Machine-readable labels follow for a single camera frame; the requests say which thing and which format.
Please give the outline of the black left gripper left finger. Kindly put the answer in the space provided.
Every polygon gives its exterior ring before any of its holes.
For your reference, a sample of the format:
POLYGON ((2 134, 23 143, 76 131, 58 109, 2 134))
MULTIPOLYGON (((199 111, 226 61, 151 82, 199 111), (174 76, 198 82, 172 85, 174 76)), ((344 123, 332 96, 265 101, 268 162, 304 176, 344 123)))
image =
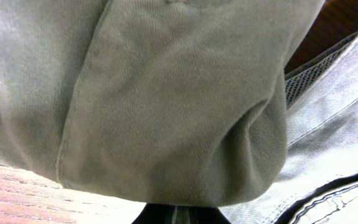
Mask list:
POLYGON ((172 224, 175 207, 148 203, 132 224, 172 224))

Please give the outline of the khaki shorts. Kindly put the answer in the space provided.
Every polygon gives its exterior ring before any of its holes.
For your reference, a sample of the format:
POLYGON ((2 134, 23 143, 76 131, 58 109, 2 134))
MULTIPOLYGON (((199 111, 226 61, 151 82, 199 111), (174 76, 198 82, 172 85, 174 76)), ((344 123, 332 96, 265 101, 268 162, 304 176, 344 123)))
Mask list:
POLYGON ((0 163, 138 202, 251 201, 285 163, 284 68, 322 6, 0 1, 0 163))

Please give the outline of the grey shorts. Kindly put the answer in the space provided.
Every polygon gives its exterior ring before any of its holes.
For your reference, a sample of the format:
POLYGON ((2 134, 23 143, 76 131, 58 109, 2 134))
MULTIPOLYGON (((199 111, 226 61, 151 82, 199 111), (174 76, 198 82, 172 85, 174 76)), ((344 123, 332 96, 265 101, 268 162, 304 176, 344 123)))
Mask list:
POLYGON ((322 10, 286 76, 288 157, 260 198, 221 208, 229 223, 358 223, 358 9, 322 10))

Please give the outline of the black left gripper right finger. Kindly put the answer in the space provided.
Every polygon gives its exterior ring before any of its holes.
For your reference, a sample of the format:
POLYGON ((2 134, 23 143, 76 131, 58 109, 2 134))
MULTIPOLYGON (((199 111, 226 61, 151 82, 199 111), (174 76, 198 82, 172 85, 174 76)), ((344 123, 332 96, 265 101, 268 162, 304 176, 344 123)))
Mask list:
POLYGON ((189 207, 191 224, 231 224, 218 208, 189 207))

